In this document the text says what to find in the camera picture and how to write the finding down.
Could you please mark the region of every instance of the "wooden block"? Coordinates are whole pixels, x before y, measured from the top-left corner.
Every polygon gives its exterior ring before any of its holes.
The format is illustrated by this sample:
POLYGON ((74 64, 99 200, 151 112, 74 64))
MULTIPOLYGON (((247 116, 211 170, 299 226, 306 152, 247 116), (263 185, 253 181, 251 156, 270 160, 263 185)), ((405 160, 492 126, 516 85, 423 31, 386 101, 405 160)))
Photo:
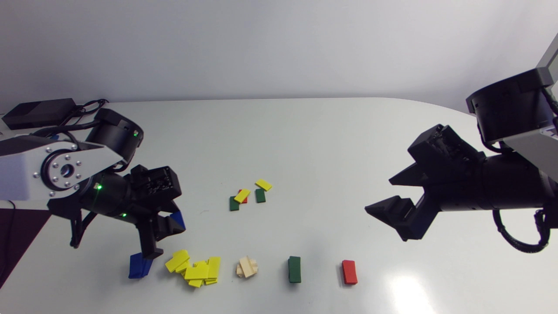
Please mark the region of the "wooden block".
POLYGON ((218 256, 210 257, 208 260, 208 278, 215 278, 219 276, 219 267, 221 265, 221 258, 218 256))
POLYGON ((192 287, 199 288, 204 283, 203 279, 192 279, 188 281, 188 284, 192 287))
POLYGON ((241 258, 239 262, 240 262, 240 267, 242 268, 242 272, 244 273, 244 277, 249 278, 256 274, 254 272, 254 269, 252 268, 252 264, 250 264, 249 257, 245 256, 241 258))
POLYGON ((230 211, 237 211, 240 209, 239 204, 237 203, 237 201, 234 200, 234 196, 231 196, 229 198, 229 209, 230 211))
POLYGON ((255 259, 250 259, 250 265, 252 265, 252 269, 255 273, 258 273, 258 263, 256 263, 255 259))
POLYGON ((187 261, 190 258, 188 255, 188 251, 180 250, 172 253, 172 258, 165 263, 165 266, 169 270, 170 273, 174 272, 175 269, 180 266, 182 263, 187 261))
POLYGON ((176 269, 175 272, 177 273, 182 273, 183 271, 186 270, 186 268, 188 267, 192 267, 192 265, 190 265, 190 259, 187 259, 184 263, 180 264, 176 269))
POLYGON ((209 267, 205 261, 199 261, 194 264, 194 267, 186 268, 184 279, 207 279, 209 267))
POLYGON ((249 194, 250 194, 249 189, 241 189, 240 192, 238 192, 238 194, 234 197, 234 200, 237 201, 238 203, 242 203, 248 197, 249 194))
POLYGON ((267 181, 260 179, 256 181, 256 185, 261 187, 262 189, 269 191, 273 186, 269 184, 267 181))
POLYGON ((240 267, 240 264, 237 264, 237 276, 239 276, 240 278, 244 278, 244 273, 242 272, 242 267, 240 267))
MULTIPOLYGON (((250 265, 252 266, 252 270, 254 271, 254 274, 258 273, 258 263, 256 263, 255 259, 250 259, 250 265)), ((240 278, 244 278, 244 273, 242 272, 242 267, 240 267, 240 264, 237 264, 237 276, 239 276, 240 278)))
POLYGON ((357 270, 354 266, 354 260, 344 260, 342 265, 345 284, 357 284, 357 270))
POLYGON ((242 203, 241 203, 241 204, 246 204, 246 203, 248 203, 248 197, 247 197, 247 198, 245 198, 245 199, 244 199, 244 200, 242 201, 242 203))
POLYGON ((288 282, 301 283, 300 257, 291 256, 288 258, 288 282))
POLYGON ((254 194, 256 194, 256 203, 263 203, 266 201, 266 191, 264 191, 264 189, 255 189, 254 194))

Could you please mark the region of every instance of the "white table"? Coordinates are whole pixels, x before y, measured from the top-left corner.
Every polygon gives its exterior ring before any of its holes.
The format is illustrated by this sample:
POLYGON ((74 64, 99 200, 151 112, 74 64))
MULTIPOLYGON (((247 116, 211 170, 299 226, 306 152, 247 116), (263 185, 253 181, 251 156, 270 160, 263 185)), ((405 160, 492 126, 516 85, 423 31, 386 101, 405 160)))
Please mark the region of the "white table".
MULTIPOLYGON (((53 216, 0 291, 0 313, 536 313, 558 302, 553 243, 538 254, 510 247, 490 212, 440 213, 423 240, 402 242, 364 206, 421 188, 388 179, 410 165, 410 143, 449 124, 477 149, 475 118, 431 104, 386 98, 111 103, 145 131, 133 165, 169 165, 186 232, 168 237, 149 276, 127 278, 140 251, 133 225, 98 216, 81 246, 53 216), (240 188, 273 184, 238 212, 240 188), (192 261, 221 256, 219 283, 189 287, 164 267, 172 252, 192 261), (238 259, 258 261, 249 279, 238 259), (302 283, 286 262, 302 258, 302 283), (340 263, 356 261, 359 283, 342 284, 340 263)), ((533 211, 503 213, 514 235, 535 242, 533 211)))

